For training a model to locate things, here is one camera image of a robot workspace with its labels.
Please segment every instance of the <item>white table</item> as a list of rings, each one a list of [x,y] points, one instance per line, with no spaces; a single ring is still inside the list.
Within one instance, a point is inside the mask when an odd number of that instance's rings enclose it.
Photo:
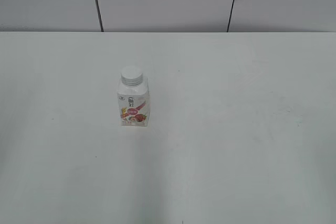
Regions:
[[[0,33],[0,223],[336,223],[335,67],[331,33]]]

